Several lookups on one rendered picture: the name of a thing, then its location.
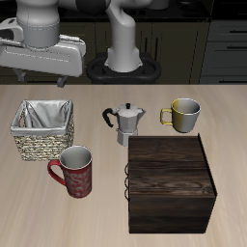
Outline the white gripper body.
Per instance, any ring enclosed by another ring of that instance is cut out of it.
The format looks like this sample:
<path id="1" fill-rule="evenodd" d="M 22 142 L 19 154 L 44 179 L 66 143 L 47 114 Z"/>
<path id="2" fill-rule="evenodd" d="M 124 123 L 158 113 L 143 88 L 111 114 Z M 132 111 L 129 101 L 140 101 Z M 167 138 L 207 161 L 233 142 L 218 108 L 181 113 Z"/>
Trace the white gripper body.
<path id="1" fill-rule="evenodd" d="M 22 42 L 0 39 L 0 66 L 12 69 L 79 77 L 84 69 L 86 43 L 77 37 L 60 36 L 60 41 L 43 51 L 30 50 Z"/>

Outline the woven basket with white liner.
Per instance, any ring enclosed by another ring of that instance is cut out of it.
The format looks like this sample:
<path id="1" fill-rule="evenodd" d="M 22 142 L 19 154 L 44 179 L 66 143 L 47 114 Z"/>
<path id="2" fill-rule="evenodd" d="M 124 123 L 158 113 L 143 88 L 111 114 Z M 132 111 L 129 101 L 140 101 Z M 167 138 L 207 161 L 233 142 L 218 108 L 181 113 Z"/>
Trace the woven basket with white liner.
<path id="1" fill-rule="evenodd" d="M 23 100 L 12 121 L 11 134 L 23 160 L 57 159 L 73 144 L 72 100 Z"/>

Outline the red patterned mug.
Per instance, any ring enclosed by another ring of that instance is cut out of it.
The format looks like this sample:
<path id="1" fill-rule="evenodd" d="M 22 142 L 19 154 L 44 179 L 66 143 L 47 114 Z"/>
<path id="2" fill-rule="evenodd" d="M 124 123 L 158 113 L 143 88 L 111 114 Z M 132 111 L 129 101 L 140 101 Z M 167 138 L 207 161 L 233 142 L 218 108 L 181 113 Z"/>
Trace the red patterned mug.
<path id="1" fill-rule="evenodd" d="M 47 165 L 48 174 L 67 188 L 68 193 L 77 199 L 87 197 L 92 191 L 91 151 L 82 146 L 73 146 L 63 150 L 58 159 L 50 160 Z M 61 178 L 52 170 L 53 166 L 61 168 Z"/>

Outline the yellow and white mug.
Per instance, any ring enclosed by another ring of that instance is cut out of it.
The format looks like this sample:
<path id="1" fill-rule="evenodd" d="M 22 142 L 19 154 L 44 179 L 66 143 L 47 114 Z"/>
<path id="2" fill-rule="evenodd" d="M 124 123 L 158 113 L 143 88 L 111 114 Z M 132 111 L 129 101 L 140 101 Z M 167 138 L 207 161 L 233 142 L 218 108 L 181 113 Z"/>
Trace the yellow and white mug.
<path id="1" fill-rule="evenodd" d="M 200 112 L 201 105 L 195 99 L 177 98 L 172 101 L 170 108 L 161 109 L 160 122 L 165 125 L 171 125 L 177 132 L 188 133 L 194 128 Z M 170 122 L 163 120 L 164 113 L 172 114 Z"/>

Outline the silver moka pot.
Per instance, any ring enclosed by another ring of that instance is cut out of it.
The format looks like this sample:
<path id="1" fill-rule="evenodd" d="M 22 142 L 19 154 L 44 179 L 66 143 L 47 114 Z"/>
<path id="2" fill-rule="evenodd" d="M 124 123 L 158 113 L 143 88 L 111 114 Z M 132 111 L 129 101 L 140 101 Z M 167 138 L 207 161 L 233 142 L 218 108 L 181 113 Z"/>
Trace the silver moka pot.
<path id="1" fill-rule="evenodd" d="M 128 138 L 130 136 L 138 135 L 137 124 L 145 113 L 146 111 L 144 109 L 139 108 L 134 104 L 126 103 L 119 107 L 105 109 L 102 113 L 102 117 L 110 127 L 113 127 L 113 125 L 111 124 L 108 115 L 111 114 L 117 117 L 119 125 L 117 128 L 117 142 L 120 145 L 127 147 Z"/>

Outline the dark kitchen cupboards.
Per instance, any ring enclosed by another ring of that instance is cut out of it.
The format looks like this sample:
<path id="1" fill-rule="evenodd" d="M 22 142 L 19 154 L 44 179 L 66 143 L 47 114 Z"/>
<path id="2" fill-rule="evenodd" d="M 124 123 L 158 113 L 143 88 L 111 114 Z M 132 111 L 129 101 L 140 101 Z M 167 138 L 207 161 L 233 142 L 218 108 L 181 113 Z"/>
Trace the dark kitchen cupboards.
<path id="1" fill-rule="evenodd" d="M 210 22 L 205 3 L 206 0 L 152 0 L 147 7 L 123 10 L 135 21 L 136 47 L 140 52 L 150 53 L 161 66 L 161 75 L 154 84 L 198 83 Z M 15 17 L 16 12 L 15 0 L 0 0 L 0 22 Z M 60 33 L 86 43 L 85 64 L 111 47 L 112 31 L 107 13 L 89 15 L 63 7 L 58 13 Z M 8 78 L 2 69 L 13 69 L 0 66 L 0 82 L 6 82 Z M 57 84 L 59 77 L 28 70 L 24 82 Z M 70 76 L 66 83 L 93 84 L 86 73 Z"/>

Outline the dark wooden cabinet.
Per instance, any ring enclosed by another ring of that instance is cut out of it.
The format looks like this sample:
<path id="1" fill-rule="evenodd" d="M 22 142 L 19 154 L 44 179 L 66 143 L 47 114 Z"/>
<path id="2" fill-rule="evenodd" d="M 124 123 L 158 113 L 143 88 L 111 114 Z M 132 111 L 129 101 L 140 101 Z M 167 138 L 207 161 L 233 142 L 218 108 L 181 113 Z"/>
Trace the dark wooden cabinet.
<path id="1" fill-rule="evenodd" d="M 131 233 L 204 233 L 217 198 L 202 139 L 137 136 L 124 168 Z"/>

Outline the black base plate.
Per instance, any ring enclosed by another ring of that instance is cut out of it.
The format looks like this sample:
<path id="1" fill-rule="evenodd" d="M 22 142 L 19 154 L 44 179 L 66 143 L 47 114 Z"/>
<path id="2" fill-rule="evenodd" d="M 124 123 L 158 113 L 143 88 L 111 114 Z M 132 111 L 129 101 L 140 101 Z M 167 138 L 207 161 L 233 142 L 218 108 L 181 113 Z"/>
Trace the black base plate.
<path id="1" fill-rule="evenodd" d="M 141 52 L 143 65 L 131 72 L 116 72 L 104 65 L 108 55 L 106 52 L 97 53 L 87 65 L 87 76 L 96 85 L 151 85 L 161 75 L 161 66 L 148 52 Z"/>

